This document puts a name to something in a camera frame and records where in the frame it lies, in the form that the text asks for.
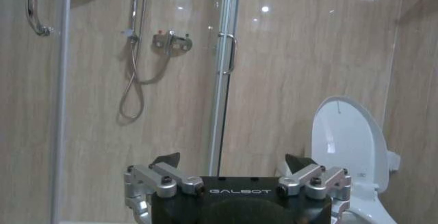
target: white toilet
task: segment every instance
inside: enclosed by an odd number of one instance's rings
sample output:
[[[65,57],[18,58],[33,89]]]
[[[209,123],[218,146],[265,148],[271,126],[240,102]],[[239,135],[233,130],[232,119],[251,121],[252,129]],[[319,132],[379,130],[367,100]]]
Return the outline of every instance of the white toilet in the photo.
[[[348,169],[349,209],[343,212],[341,223],[395,223],[377,193],[388,186],[389,170],[397,170],[399,156],[387,151],[380,128],[368,111],[347,97],[329,97],[317,108],[311,158],[327,168]],[[279,165],[277,174],[289,174],[284,165]]]

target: glass shower door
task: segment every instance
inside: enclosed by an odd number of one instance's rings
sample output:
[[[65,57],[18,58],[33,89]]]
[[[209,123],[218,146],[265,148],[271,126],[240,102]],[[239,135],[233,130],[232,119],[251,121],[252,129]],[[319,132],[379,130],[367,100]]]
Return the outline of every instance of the glass shower door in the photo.
[[[0,0],[0,223],[53,217],[64,5]]]
[[[218,37],[229,34],[229,2],[222,1],[145,0],[136,75],[150,79],[160,69],[164,72],[141,85],[144,109],[125,122],[118,119],[118,103],[132,75],[130,42],[140,31],[141,0],[134,32],[132,0],[70,0],[60,205],[65,223],[133,223],[124,206],[128,165],[146,165],[157,156],[180,152],[177,168],[186,174],[208,174],[210,140],[221,135],[216,130],[222,126],[222,106],[216,102],[224,95],[216,92],[226,83],[221,72],[229,64],[229,37]],[[173,44],[166,60],[160,40],[170,30],[173,43],[189,39],[190,48],[178,51]],[[130,88],[125,114],[134,114],[140,105]]]

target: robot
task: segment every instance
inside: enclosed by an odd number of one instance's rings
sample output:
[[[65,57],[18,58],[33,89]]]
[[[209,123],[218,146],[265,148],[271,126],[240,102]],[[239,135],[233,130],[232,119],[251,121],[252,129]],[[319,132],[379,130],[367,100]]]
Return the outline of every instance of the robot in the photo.
[[[178,153],[124,172],[125,205],[138,224],[339,223],[349,207],[351,176],[285,154],[291,175],[213,177],[177,170]]]

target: toilet seat lid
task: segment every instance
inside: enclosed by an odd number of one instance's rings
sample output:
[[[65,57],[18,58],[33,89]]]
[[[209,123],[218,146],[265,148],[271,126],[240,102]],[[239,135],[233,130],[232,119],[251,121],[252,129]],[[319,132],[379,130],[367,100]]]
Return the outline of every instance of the toilet seat lid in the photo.
[[[352,183],[388,185],[387,147],[368,111],[347,97],[327,98],[312,124],[311,157],[317,164],[348,169]]]

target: chrome grab bar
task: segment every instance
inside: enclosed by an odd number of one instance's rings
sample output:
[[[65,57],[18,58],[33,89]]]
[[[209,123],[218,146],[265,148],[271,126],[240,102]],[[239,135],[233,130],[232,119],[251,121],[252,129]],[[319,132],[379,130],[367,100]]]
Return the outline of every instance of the chrome grab bar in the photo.
[[[222,75],[229,75],[233,67],[234,67],[234,55],[237,53],[237,39],[234,38],[234,36],[232,34],[224,34],[224,33],[218,33],[218,37],[226,36],[226,38],[232,39],[232,50],[230,50],[230,62],[229,62],[229,68],[226,71],[222,72]]]
[[[38,20],[38,0],[26,0],[26,20],[37,36],[49,36],[52,28],[41,25]]]

